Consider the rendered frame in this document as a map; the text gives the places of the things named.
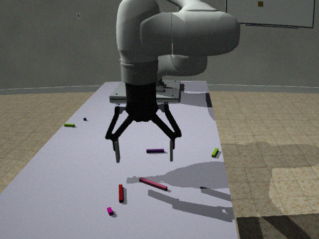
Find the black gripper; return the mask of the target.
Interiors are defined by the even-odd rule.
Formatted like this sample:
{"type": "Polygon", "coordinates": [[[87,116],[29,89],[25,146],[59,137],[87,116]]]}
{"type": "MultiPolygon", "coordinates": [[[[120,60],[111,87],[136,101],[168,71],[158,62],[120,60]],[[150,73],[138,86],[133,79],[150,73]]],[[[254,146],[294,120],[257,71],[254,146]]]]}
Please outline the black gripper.
{"type": "Polygon", "coordinates": [[[164,104],[157,104],[156,102],[156,82],[148,85],[129,85],[126,84],[126,99],[127,105],[121,106],[116,104],[113,119],[110,123],[105,139],[110,139],[113,142],[113,150],[116,155],[116,163],[120,162],[120,149],[119,149],[119,137],[131,124],[132,121],[136,122],[148,122],[152,120],[168,137],[170,146],[170,161],[173,161],[173,150],[175,149],[175,139],[181,137],[181,130],[178,127],[175,119],[173,118],[168,102],[164,104]],[[141,106],[138,106],[141,105],[141,106]],[[168,121],[170,122],[173,132],[156,114],[160,109],[165,113],[168,121]],[[119,114],[123,111],[128,113],[128,117],[120,125],[114,134],[112,131],[115,127],[119,114]]]}

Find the pink rod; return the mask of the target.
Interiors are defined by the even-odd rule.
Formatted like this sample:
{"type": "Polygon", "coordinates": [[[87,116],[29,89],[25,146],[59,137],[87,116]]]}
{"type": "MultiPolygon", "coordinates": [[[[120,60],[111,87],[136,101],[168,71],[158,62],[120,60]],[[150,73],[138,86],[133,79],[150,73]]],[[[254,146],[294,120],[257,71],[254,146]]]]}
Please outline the pink rod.
{"type": "Polygon", "coordinates": [[[142,177],[139,178],[139,182],[142,182],[144,184],[150,185],[152,187],[156,187],[156,188],[161,189],[163,191],[167,190],[167,186],[161,185],[159,183],[153,182],[151,180],[148,180],[148,179],[145,179],[145,178],[142,178],[142,177]]]}

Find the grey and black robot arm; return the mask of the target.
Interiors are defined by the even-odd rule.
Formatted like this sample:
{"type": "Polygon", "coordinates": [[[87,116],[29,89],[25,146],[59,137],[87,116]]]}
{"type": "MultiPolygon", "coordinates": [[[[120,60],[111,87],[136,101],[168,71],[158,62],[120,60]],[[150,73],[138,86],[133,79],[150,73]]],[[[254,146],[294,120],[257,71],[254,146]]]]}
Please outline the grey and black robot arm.
{"type": "Polygon", "coordinates": [[[123,0],[117,12],[116,39],[122,81],[130,85],[156,82],[162,76],[194,76],[207,67],[207,56],[233,51],[240,24],[201,0],[167,0],[177,12],[160,12],[155,0],[123,0]],[[163,55],[163,56],[162,56],[163,55]]]}

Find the small magenta block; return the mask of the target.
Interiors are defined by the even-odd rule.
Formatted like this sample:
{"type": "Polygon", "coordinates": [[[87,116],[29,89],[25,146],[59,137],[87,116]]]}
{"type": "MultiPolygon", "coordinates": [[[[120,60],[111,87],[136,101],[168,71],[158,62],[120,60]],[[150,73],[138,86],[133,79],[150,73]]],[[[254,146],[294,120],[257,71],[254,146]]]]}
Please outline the small magenta block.
{"type": "Polygon", "coordinates": [[[112,211],[111,207],[107,208],[107,211],[108,211],[109,215],[113,215],[113,211],[112,211]]]}

